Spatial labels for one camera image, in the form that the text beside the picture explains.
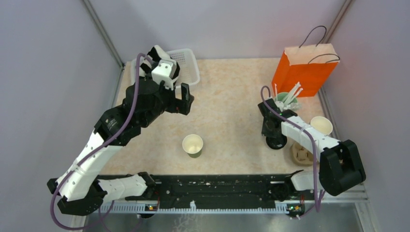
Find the green paper coffee cup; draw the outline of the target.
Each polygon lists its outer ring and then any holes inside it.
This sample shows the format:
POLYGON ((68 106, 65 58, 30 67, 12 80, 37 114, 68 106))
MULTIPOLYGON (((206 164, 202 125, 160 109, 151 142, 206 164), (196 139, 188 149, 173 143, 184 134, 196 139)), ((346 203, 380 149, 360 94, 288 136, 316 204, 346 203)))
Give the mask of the green paper coffee cup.
POLYGON ((197 158, 201 155, 204 142, 197 134, 187 135, 182 141, 182 148, 191 158, 197 158))

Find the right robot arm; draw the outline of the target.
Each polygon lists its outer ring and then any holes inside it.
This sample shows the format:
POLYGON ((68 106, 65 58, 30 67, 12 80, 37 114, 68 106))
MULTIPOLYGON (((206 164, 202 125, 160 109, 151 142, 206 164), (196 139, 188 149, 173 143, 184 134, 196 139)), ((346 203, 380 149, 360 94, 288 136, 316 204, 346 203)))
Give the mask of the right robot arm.
POLYGON ((307 149, 319 162, 318 174, 302 171, 283 186, 289 199, 297 199, 304 190, 314 188, 337 196, 366 180, 356 143, 329 137, 292 110, 280 111, 273 99, 258 104, 263 116, 262 136, 271 149, 282 149, 289 138, 307 149))

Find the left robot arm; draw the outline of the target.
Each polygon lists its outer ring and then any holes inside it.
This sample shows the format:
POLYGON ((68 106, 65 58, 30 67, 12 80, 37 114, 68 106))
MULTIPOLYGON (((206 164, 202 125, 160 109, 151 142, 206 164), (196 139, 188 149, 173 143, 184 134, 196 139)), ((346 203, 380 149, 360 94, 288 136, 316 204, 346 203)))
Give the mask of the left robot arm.
POLYGON ((87 216, 104 203, 115 200, 150 200, 156 183, 147 172, 100 179, 106 163, 132 138, 140 135, 164 112, 188 115, 194 96, 190 86, 181 84, 181 98, 165 87, 165 82, 140 80, 126 89, 122 104, 106 110, 94 127, 89 141, 77 160, 59 178, 50 179, 47 186, 59 196, 61 213, 87 216))

